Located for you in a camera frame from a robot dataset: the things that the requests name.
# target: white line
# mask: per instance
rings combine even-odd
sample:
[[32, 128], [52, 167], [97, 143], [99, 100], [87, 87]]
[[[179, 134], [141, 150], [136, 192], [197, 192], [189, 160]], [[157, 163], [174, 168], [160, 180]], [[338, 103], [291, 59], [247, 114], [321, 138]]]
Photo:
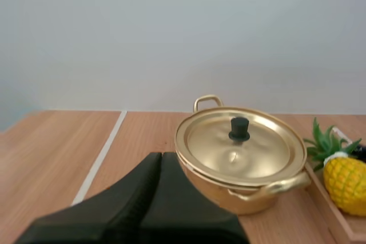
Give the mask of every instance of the white line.
[[120, 129], [120, 127], [122, 125], [122, 122], [125, 119], [126, 113], [127, 113], [127, 111], [121, 111], [120, 117], [118, 117], [116, 124], [114, 125], [112, 131], [110, 132], [109, 137], [108, 137], [107, 141], [105, 142], [102, 150], [100, 151], [97, 159], [94, 161], [92, 167], [90, 168], [89, 173], [87, 174], [78, 193], [76, 194], [73, 203], [71, 203], [71, 206], [83, 201], [87, 191], [90, 188], [90, 185], [92, 184], [92, 182], [94, 180], [94, 177], [96, 177], [97, 172], [109, 151], [110, 145], [112, 144], [114, 138], [116, 137], [118, 130]]
[[340, 129], [338, 129], [337, 127], [333, 128], [333, 131], [340, 137], [340, 138], [344, 138], [345, 140], [347, 140], [348, 144], [352, 143], [352, 140], [350, 140]]

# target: wooden tray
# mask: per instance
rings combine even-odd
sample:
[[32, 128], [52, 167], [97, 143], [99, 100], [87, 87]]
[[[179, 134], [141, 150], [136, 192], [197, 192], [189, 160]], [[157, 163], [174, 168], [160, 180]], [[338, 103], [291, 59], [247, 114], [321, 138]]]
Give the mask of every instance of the wooden tray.
[[306, 169], [312, 179], [307, 192], [328, 225], [338, 244], [366, 244], [366, 218], [344, 214], [332, 202], [323, 184], [322, 171], [314, 172], [308, 162]]

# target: pineapple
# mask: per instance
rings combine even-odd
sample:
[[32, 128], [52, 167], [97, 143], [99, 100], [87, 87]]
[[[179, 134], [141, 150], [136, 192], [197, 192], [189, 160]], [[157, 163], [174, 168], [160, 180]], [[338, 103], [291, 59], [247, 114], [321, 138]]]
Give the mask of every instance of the pineapple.
[[314, 140], [304, 139], [313, 145], [308, 155], [319, 162], [314, 171], [324, 168], [324, 185], [335, 205], [345, 213], [366, 216], [366, 163], [354, 159], [351, 153], [361, 139], [343, 146], [345, 139], [338, 139], [331, 133], [334, 126], [325, 133], [320, 130], [316, 118], [313, 123]]

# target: black item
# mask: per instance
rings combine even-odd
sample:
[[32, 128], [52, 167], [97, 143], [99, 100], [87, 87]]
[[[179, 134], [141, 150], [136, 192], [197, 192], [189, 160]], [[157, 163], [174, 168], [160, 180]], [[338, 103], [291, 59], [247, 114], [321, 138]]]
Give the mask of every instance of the black item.
[[361, 160], [366, 163], [366, 146], [358, 145], [351, 155], [354, 156], [356, 159]]
[[109, 189], [36, 219], [16, 244], [137, 243], [137, 229], [154, 196], [161, 153], [150, 153]]
[[236, 215], [206, 199], [164, 153], [158, 189], [140, 226], [140, 243], [249, 243]]
[[150, 153], [109, 189], [36, 219], [16, 244], [249, 243], [236, 215], [199, 193], [175, 153]]
[[229, 138], [236, 142], [243, 142], [250, 138], [248, 133], [249, 120], [245, 117], [235, 117], [231, 119], [231, 132]]

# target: pineapple leaves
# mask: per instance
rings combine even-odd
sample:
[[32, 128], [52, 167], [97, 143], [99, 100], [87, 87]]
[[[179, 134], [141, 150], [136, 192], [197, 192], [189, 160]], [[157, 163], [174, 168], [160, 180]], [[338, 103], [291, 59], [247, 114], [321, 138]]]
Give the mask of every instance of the pineapple leaves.
[[347, 154], [350, 154], [351, 152], [354, 151], [354, 149], [358, 146], [358, 144], [360, 144], [362, 138], [360, 138], [357, 141], [354, 141], [353, 143], [349, 144], [347, 147], [343, 148], [342, 151], [344, 151]]
[[331, 155], [332, 155], [332, 153], [329, 153], [329, 152], [321, 153], [321, 154], [315, 155], [312, 158], [312, 161], [324, 161], [324, 159], [326, 159], [327, 157], [329, 157]]
[[315, 147], [317, 147], [319, 149], [318, 144], [315, 141], [312, 141], [308, 138], [304, 138], [303, 140], [304, 140], [305, 143], [309, 143], [311, 145], [314, 145]]
[[326, 137], [326, 138], [329, 138], [329, 140], [331, 139], [330, 138], [330, 136], [331, 136], [331, 131], [332, 131], [332, 129], [334, 128], [334, 125], [332, 125], [332, 126], [330, 126], [329, 128], [327, 128], [327, 130], [325, 131], [325, 134], [324, 134], [324, 136]]
[[329, 127], [329, 129], [323, 134], [320, 130], [319, 123], [316, 118], [313, 121], [313, 137], [316, 143], [322, 148], [322, 150], [327, 151], [331, 145], [331, 139], [329, 133], [331, 132], [333, 126]]
[[334, 134], [332, 134], [332, 136], [331, 136], [331, 143], [332, 143], [331, 152], [335, 153], [336, 151], [341, 150], [342, 145]]
[[324, 167], [323, 163], [319, 163], [318, 165], [316, 165], [313, 169], [313, 171], [319, 171], [320, 169], [322, 169]]
[[318, 154], [318, 149], [317, 147], [307, 147], [307, 152], [308, 152], [308, 155], [312, 155], [312, 156], [315, 156]]

